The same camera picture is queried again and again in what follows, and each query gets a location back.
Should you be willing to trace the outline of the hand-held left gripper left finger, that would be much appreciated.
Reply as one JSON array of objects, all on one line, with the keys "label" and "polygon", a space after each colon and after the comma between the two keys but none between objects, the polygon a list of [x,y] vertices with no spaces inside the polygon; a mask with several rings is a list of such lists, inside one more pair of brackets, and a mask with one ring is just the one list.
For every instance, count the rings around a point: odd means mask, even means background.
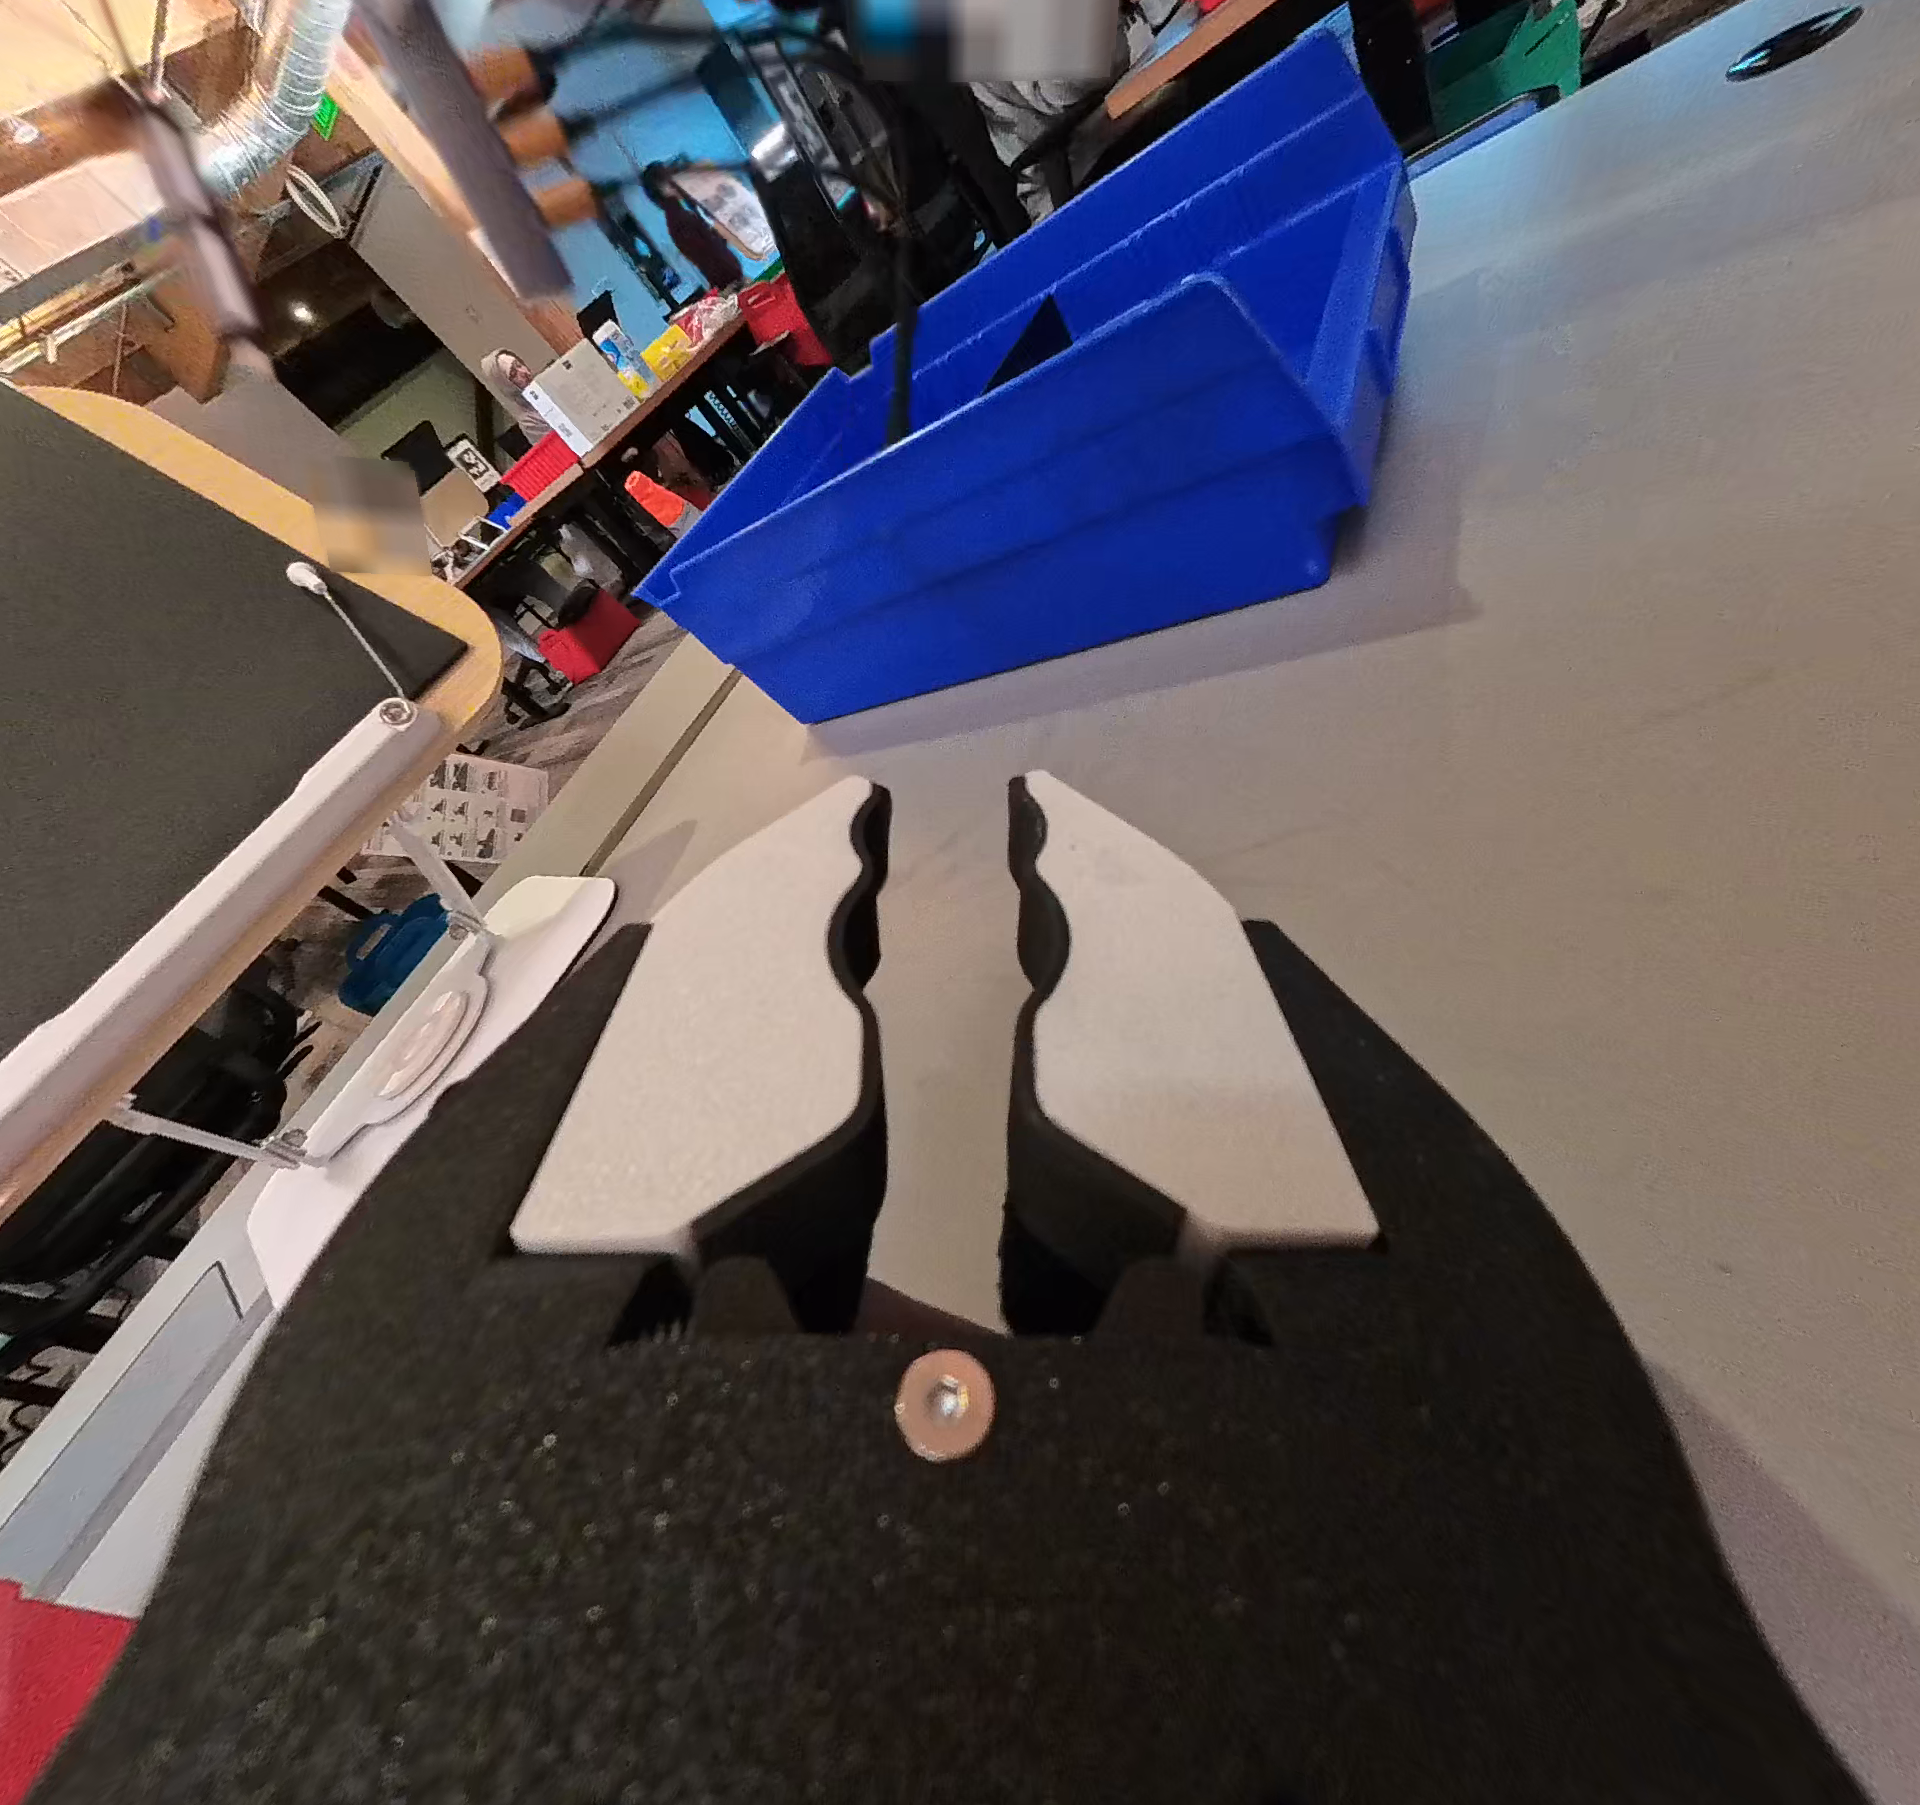
[{"label": "hand-held left gripper left finger", "polygon": [[838,779],[643,928],[513,1215],[535,1260],[761,1262],[802,1329],[856,1323],[885,1191],[878,895],[890,792]]}]

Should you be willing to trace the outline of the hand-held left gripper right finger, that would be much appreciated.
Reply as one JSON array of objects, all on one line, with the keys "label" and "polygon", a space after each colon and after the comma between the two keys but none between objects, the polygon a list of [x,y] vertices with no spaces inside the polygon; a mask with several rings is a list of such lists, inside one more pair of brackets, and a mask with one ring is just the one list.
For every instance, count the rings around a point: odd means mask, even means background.
[{"label": "hand-held left gripper right finger", "polygon": [[1123,1276],[1368,1251],[1380,1215],[1236,906],[1063,779],[1006,785],[1013,1030],[1000,1319],[1084,1335]]}]

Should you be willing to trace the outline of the blue storage bin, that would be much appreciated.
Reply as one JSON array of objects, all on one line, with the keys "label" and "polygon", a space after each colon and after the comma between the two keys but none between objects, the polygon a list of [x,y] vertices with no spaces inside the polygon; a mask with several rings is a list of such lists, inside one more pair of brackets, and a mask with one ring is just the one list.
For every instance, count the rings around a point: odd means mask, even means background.
[{"label": "blue storage bin", "polygon": [[1418,217],[1330,32],[830,369],[639,595],[822,726],[1320,588],[1374,491]]}]

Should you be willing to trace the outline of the grey desk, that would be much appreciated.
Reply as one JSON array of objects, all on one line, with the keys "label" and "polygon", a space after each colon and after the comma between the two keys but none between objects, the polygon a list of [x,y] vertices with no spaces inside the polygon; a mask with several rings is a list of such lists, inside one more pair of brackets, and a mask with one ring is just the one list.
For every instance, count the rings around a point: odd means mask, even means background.
[{"label": "grey desk", "polygon": [[1029,768],[1236,906],[1380,1245],[960,1332],[990,1430],[909,1457],[932,1328],[507,1254],[610,933],[303,1273],[34,1803],[1916,1799],[1916,0],[1411,195],[1320,591],[737,688],[639,836],[893,792],[893,1282],[1000,1303]]}]

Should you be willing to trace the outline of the black desk grommet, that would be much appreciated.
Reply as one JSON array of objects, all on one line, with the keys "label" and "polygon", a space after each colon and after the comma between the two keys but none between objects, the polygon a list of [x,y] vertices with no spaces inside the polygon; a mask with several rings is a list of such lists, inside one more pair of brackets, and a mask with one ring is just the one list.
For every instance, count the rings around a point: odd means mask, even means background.
[{"label": "black desk grommet", "polygon": [[1785,71],[1787,64],[1800,64],[1812,52],[1843,38],[1862,22],[1862,11],[1865,11],[1862,4],[1847,4],[1838,8],[1800,17],[1775,29],[1774,36],[1762,38],[1759,45],[1747,48],[1738,58],[1731,58],[1730,67],[1724,71],[1724,79],[1753,83],[1775,71]]}]

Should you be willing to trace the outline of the blue bag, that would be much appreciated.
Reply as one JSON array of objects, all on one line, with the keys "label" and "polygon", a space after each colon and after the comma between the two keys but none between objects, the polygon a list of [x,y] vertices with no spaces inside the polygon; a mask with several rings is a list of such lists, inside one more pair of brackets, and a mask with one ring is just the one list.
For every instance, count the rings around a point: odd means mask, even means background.
[{"label": "blue bag", "polygon": [[345,940],[344,972],[334,986],[338,1000],[350,1012],[372,1018],[395,997],[444,933],[447,906],[435,892],[403,911],[370,912]]}]

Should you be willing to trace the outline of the printed paper sheet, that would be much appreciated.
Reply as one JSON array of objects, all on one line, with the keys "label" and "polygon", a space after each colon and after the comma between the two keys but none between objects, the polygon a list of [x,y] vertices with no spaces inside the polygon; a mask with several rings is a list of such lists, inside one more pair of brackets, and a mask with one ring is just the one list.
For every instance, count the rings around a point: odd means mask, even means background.
[{"label": "printed paper sheet", "polygon": [[447,862],[499,865],[541,821],[549,771],[510,761],[450,754],[427,782],[367,840],[367,857],[403,857],[395,827],[427,843]]}]

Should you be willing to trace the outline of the white cardboard box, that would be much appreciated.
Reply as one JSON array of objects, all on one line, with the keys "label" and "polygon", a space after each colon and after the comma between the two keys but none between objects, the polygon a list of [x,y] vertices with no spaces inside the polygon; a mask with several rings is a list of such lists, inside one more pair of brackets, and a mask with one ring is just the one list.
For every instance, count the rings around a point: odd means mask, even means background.
[{"label": "white cardboard box", "polygon": [[549,366],[535,374],[523,400],[585,463],[610,446],[614,435],[637,421],[643,406],[643,396],[618,380],[604,352],[589,340],[579,340],[570,352],[561,352]]}]

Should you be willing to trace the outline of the green storage bin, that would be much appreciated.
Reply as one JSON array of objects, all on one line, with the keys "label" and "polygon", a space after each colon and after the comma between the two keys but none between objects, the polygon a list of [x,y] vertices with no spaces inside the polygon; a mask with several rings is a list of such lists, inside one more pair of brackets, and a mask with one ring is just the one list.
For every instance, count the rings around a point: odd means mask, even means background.
[{"label": "green storage bin", "polygon": [[1433,129],[1451,137],[1509,104],[1581,86],[1578,0],[1517,0],[1427,52]]}]

